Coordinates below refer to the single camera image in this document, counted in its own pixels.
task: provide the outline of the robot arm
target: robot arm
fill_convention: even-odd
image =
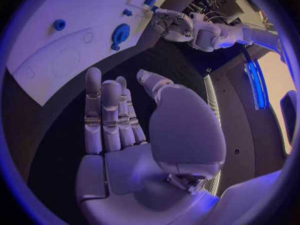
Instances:
[[[244,24],[229,26],[210,23],[204,21],[203,14],[196,12],[191,12],[188,17],[184,13],[158,8],[154,10],[152,25],[164,39],[171,42],[189,42],[192,48],[204,52],[228,48],[235,43],[254,43],[281,54],[279,36],[276,34]]]

